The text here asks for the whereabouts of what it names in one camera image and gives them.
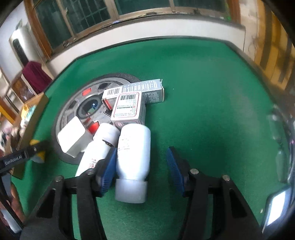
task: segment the cardboard box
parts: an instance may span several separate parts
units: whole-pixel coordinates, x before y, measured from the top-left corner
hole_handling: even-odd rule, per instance
[[[33,135],[35,133],[35,127],[37,125],[37,122],[39,121],[40,116],[43,113],[43,110],[48,103],[48,97],[44,93],[40,93],[37,96],[31,98],[30,100],[26,101],[24,105],[28,105],[29,107],[37,105],[35,111],[32,114],[32,117],[28,123],[28,126],[24,132],[23,137],[19,140],[19,143],[17,145],[17,149],[23,149],[30,145],[30,141],[33,138]],[[17,127],[20,125],[22,118],[20,114],[16,117],[15,122],[13,124],[14,127]],[[5,154],[10,154],[11,148],[10,148],[10,140],[7,141],[6,147],[5,147]],[[11,170],[11,174],[17,178],[22,179],[24,175],[24,167],[25,163],[19,164],[15,166]]]
[[[145,124],[145,103],[142,92],[122,93],[117,97],[111,116],[112,123],[121,130],[130,123]]]
[[[162,79],[154,79],[142,82],[135,82],[119,87],[104,90],[102,102],[108,110],[113,110],[116,98],[121,93],[142,92],[145,104],[159,103],[164,101],[164,88]]]

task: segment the metal bolt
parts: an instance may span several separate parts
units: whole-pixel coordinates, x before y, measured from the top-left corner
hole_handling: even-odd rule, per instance
[[[88,175],[94,174],[94,169],[93,169],[93,168],[88,169],[86,173],[87,173]]]
[[[191,170],[190,170],[190,172],[191,172],[191,174],[198,174],[199,173],[199,170],[198,169],[195,169],[195,168],[192,168]]]
[[[60,182],[61,180],[63,180],[63,176],[59,175],[55,178],[56,182]]]
[[[228,175],[223,175],[222,178],[225,181],[229,181],[230,180],[230,177]]]

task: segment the barcode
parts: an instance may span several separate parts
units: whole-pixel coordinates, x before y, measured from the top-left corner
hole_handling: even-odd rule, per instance
[[[122,95],[122,96],[120,97],[120,100],[135,99],[135,95],[136,95],[136,94],[125,94],[125,95]]]
[[[120,88],[113,88],[113,89],[109,89],[107,95],[113,95],[113,94],[118,94],[120,91]]]

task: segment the green tabletop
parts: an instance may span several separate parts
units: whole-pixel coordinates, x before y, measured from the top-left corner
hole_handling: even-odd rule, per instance
[[[108,239],[176,239],[187,199],[176,192],[165,153],[175,146],[191,167],[215,177],[228,174],[258,222],[278,181],[267,114],[273,102],[257,76],[224,43],[195,39],[163,39],[131,43],[96,52],[71,64],[46,91],[47,107],[35,139],[50,139],[63,103],[86,82],[108,73],[128,73],[141,80],[163,79],[165,101],[147,105],[151,130],[148,196],[144,204],[114,198],[114,186],[98,199]],[[13,179],[26,214],[56,175],[73,177],[78,166],[61,161],[54,151],[45,164],[26,165],[24,178]],[[73,198],[75,237],[80,238]]]

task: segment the window frame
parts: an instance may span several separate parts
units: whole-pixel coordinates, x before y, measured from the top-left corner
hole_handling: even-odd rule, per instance
[[[193,7],[176,7],[174,5],[173,0],[169,0],[169,7],[162,7],[162,8],[153,8],[153,9],[145,9],[140,10],[136,12],[126,13],[123,15],[119,15],[115,1],[114,0],[103,0],[105,2],[105,5],[107,7],[107,10],[110,15],[110,19],[100,22],[98,24],[95,24],[80,33],[75,34],[71,24],[67,17],[66,9],[62,3],[62,0],[54,0],[57,2],[57,5],[61,11],[62,17],[65,21],[65,24],[71,34],[71,38],[64,41],[61,45],[56,47],[55,49],[52,49],[46,34],[41,26],[41,23],[39,22],[37,12],[35,8],[44,0],[38,0],[35,4],[33,3],[33,0],[24,0],[25,9],[28,15],[28,19],[33,31],[33,34],[35,35],[38,44],[40,45],[40,48],[42,49],[44,56],[49,60],[54,54],[59,53],[63,51],[65,48],[67,48],[70,44],[88,36],[91,33],[97,32],[101,30],[102,28],[108,27],[112,25],[115,21],[125,21],[128,19],[134,19],[138,17],[144,17],[144,16],[150,16],[150,15],[163,15],[163,14],[201,14],[205,16],[212,16],[217,18],[224,18],[230,14],[233,22],[240,23],[240,8],[239,8],[239,0],[226,0],[229,12],[225,11],[224,13],[210,10],[210,9],[200,9],[200,8],[193,8]]]

